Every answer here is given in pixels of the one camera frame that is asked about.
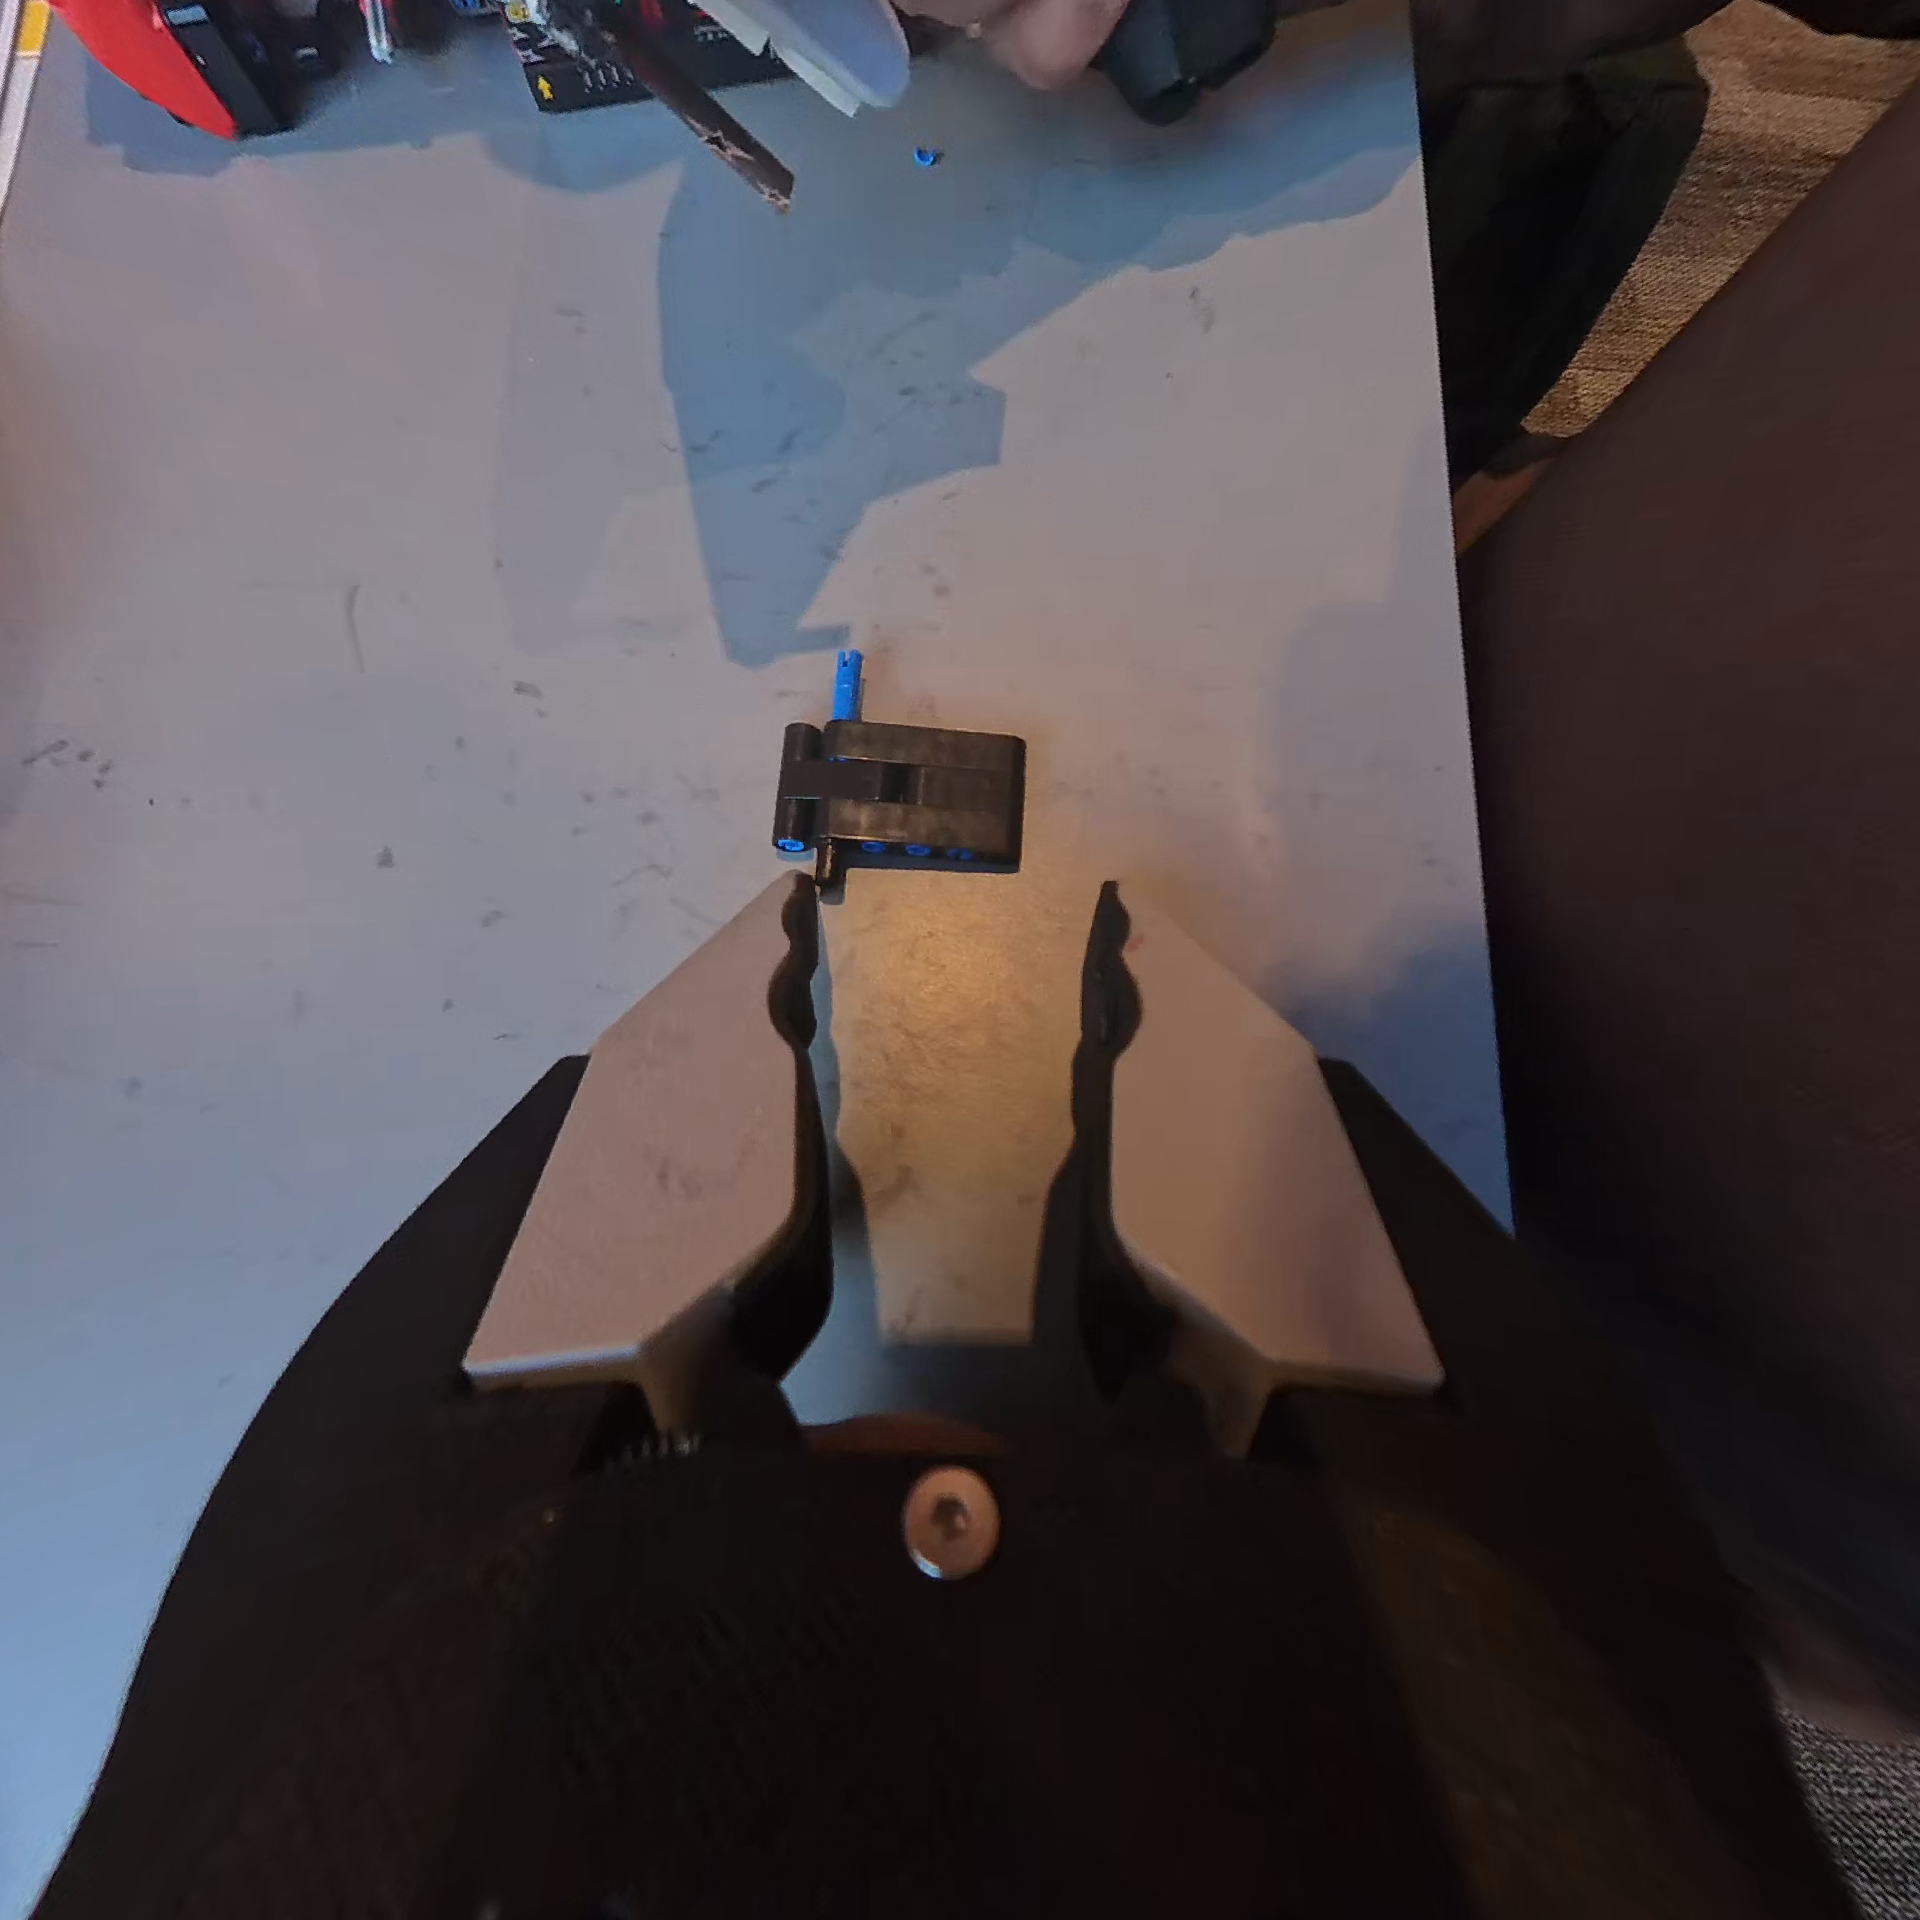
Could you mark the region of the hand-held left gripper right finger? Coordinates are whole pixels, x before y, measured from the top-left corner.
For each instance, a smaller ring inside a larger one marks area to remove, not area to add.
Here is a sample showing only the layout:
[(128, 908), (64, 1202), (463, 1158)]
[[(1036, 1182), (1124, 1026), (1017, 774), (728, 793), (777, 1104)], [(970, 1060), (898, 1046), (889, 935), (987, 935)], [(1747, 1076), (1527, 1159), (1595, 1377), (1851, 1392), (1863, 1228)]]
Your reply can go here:
[(1317, 1049), (1103, 882), (1073, 1056), (1075, 1320), (1095, 1392), (1186, 1392), (1245, 1456), (1284, 1390), (1448, 1379)]

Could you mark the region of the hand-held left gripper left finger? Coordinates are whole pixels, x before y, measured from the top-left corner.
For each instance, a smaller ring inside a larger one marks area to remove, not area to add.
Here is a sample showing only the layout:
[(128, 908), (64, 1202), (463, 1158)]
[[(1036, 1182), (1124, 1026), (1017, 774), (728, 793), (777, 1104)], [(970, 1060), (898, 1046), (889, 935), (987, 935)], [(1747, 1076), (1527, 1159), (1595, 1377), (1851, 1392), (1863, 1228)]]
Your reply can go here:
[(763, 887), (593, 1046), (464, 1356), (482, 1390), (632, 1385), (693, 1434), (833, 1300), (813, 880)]

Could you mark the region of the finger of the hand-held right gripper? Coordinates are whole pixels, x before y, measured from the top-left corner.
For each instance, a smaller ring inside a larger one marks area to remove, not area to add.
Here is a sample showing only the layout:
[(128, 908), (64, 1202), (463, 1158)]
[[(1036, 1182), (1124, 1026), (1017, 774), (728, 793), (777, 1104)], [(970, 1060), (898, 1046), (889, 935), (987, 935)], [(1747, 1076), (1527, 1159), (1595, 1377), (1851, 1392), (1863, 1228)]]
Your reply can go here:
[(892, 110), (911, 84), (911, 47), (889, 2), (696, 2), (751, 55), (775, 57), (845, 118)]

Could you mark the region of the black star sticker strip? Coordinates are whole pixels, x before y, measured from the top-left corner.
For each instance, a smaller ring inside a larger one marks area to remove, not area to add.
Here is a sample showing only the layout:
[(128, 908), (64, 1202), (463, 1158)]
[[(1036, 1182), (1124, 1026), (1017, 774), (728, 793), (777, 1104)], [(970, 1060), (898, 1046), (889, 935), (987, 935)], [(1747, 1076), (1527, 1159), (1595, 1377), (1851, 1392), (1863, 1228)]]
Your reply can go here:
[(777, 212), (792, 210), (792, 169), (674, 62), (656, 33), (643, 28), (636, 17), (601, 17), (601, 26), (637, 84), (680, 118), (684, 129), (763, 203)]

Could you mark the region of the black brick beam blue pins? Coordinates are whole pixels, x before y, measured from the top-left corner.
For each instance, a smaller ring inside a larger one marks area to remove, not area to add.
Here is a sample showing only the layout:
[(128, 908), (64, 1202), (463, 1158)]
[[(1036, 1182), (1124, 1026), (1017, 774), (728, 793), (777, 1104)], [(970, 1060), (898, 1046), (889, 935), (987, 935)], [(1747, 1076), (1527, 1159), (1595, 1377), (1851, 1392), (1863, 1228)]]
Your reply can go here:
[(784, 727), (770, 847), (810, 863), (824, 896), (853, 871), (1013, 875), (1024, 856), (1019, 737), (875, 723), (865, 656), (833, 663), (824, 724)]

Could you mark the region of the grey desk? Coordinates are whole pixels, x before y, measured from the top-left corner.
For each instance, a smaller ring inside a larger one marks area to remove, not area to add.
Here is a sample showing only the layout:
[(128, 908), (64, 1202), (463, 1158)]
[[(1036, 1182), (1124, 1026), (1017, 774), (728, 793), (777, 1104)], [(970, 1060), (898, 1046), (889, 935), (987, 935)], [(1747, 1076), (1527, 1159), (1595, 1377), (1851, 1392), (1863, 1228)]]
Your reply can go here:
[[(1021, 734), (1508, 1216), (1404, 6), (1186, 129), (543, 118), (485, 36), (223, 150), (57, 34), (4, 215), (4, 1915), (317, 1318), (780, 875), (833, 651)], [(944, 162), (921, 169), (914, 147)]]

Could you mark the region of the person's right hand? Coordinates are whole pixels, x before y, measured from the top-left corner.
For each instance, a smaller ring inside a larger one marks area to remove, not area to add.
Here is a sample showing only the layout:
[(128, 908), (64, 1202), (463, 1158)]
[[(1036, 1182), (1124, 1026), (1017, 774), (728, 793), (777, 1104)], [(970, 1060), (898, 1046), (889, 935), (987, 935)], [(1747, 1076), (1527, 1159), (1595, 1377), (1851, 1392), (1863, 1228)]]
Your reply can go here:
[(896, 2), (896, 11), (956, 30), (1031, 90), (1059, 90), (1088, 72), (1130, 2)]

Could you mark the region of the black office chair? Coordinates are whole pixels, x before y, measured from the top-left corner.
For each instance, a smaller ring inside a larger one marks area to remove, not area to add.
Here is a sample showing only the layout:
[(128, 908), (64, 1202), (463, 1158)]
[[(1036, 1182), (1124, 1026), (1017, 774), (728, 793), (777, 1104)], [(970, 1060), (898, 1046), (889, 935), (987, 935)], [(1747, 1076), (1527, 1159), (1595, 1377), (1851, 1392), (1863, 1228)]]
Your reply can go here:
[(1684, 39), (1423, 96), (1448, 479), (1496, 464), (1577, 359), (1707, 121)]

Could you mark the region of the red toy brick race car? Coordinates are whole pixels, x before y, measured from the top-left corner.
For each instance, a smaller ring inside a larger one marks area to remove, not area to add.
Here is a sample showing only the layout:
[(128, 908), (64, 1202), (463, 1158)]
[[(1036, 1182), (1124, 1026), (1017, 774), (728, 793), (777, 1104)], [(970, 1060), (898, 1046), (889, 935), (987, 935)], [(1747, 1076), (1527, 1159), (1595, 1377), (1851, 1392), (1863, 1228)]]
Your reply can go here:
[(624, 36), (706, 94), (784, 81), (769, 49), (752, 51), (697, 6), (562, 6), (593, 33), (554, 33), (552, 6), (519, 2), (59, 2), (63, 22), (115, 81), (183, 129), (223, 140), (292, 130), (325, 88), (362, 64), (396, 66), (492, 36), (512, 49), (545, 115), (652, 98), (624, 57)]

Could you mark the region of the open instruction booklet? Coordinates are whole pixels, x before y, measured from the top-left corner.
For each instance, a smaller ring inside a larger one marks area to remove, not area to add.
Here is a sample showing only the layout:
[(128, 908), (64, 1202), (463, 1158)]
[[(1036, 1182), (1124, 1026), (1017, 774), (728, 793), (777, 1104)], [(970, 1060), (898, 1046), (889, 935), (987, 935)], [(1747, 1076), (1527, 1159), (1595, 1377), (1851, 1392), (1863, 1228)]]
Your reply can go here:
[(0, 199), (10, 203), (33, 94), (53, 11), (45, 2), (3, 2), (3, 152)]

